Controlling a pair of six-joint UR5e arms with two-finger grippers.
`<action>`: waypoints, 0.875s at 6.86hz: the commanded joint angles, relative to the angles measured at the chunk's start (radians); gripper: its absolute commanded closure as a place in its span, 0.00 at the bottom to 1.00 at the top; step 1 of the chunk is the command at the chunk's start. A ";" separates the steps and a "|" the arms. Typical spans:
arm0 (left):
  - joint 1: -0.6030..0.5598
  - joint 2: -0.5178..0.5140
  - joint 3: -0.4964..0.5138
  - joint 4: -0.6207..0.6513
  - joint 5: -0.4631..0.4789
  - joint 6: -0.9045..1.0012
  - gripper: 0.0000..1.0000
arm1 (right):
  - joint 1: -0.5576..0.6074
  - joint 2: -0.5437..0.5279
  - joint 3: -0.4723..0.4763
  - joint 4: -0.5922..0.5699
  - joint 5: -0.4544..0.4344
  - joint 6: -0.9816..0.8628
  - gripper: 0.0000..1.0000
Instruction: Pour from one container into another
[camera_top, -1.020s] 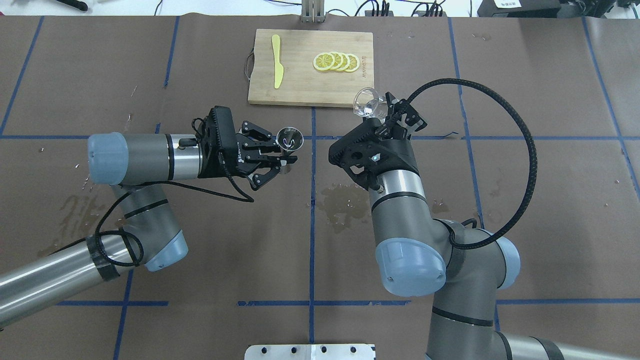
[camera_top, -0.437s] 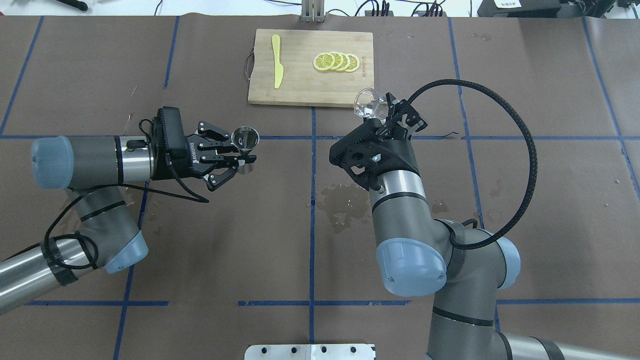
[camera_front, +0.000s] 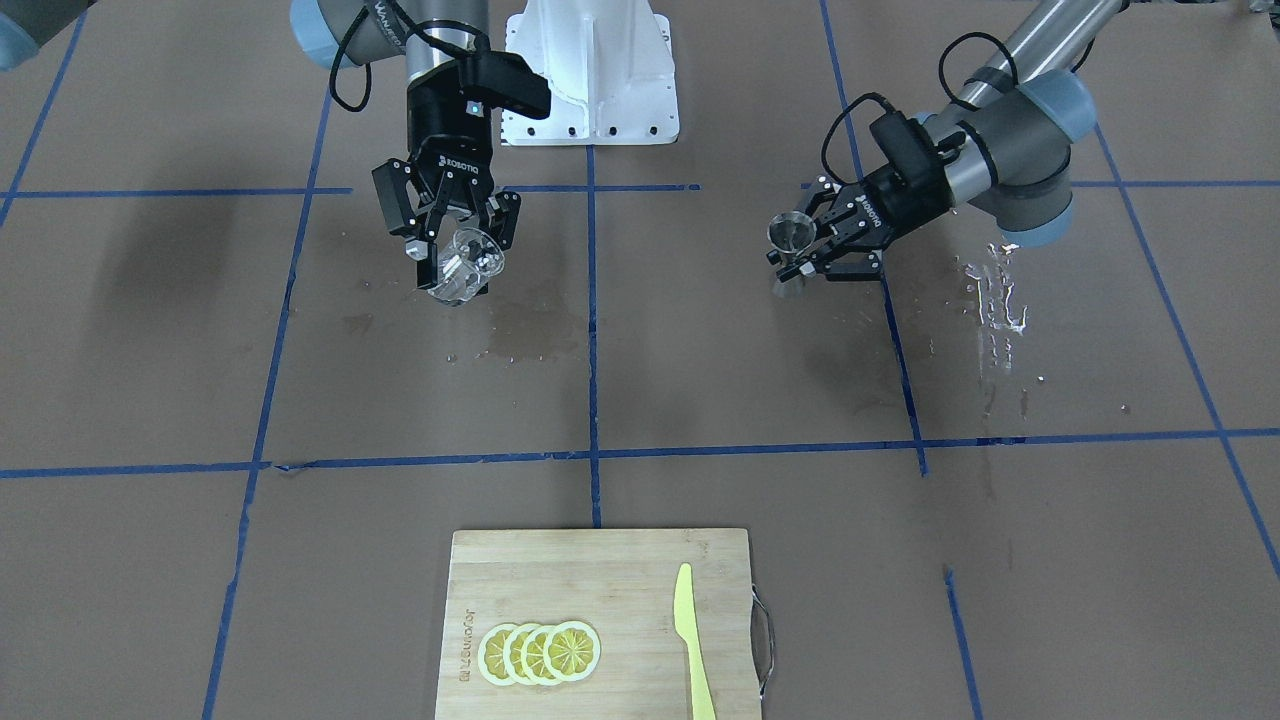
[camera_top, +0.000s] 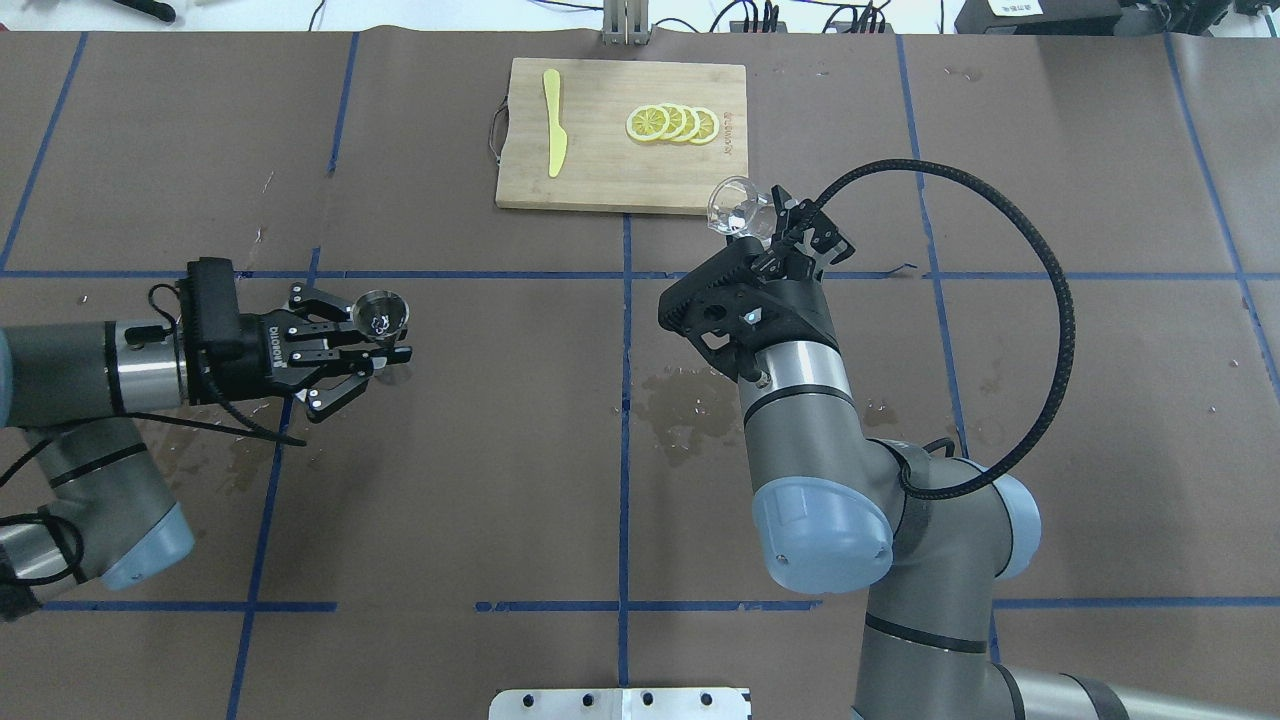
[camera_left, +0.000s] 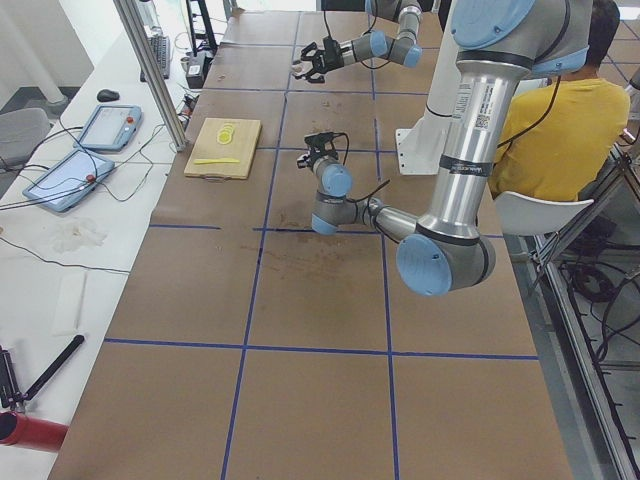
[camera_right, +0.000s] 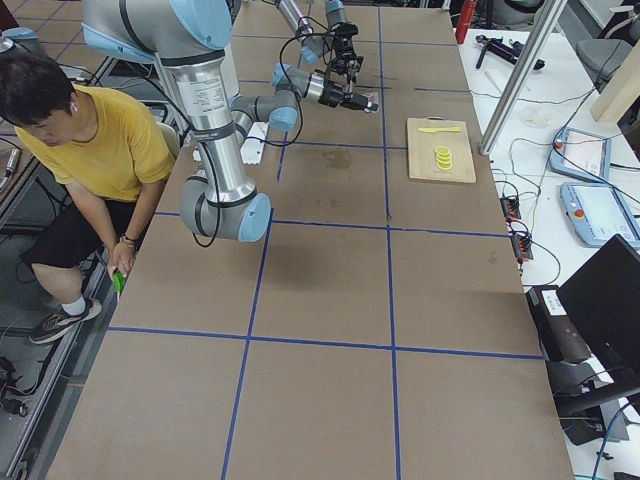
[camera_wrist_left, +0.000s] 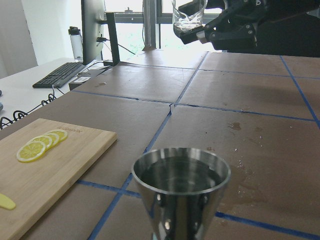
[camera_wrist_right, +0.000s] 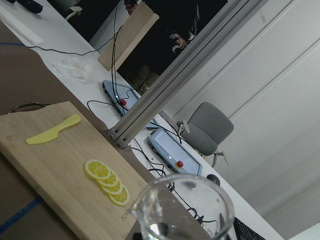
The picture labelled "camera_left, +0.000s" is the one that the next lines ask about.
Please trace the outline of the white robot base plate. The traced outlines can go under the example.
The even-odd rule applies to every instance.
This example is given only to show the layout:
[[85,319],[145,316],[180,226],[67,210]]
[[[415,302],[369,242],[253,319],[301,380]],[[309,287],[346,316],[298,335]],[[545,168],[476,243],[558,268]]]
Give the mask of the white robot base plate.
[[436,175],[443,153],[446,130],[396,130],[396,150],[401,175]]

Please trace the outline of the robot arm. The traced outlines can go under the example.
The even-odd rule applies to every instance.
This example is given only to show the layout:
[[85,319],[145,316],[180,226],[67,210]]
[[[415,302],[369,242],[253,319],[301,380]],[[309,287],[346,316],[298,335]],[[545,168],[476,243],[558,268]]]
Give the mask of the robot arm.
[[476,220],[511,99],[526,78],[574,71],[586,60],[588,1],[460,1],[448,28],[461,79],[427,211],[415,216],[373,196],[349,195],[352,176],[334,134],[305,137],[299,168],[318,181],[311,225],[323,235],[368,225],[394,240],[405,285],[431,296],[484,281],[495,251]]
[[366,1],[364,11],[374,20],[382,18],[398,25],[396,35],[390,37],[369,26],[359,37],[340,42],[327,31],[321,45],[312,42],[301,50],[292,62],[292,75],[322,84],[326,73],[374,58],[413,68],[422,55],[418,45],[422,14],[446,11],[450,5],[449,1]]

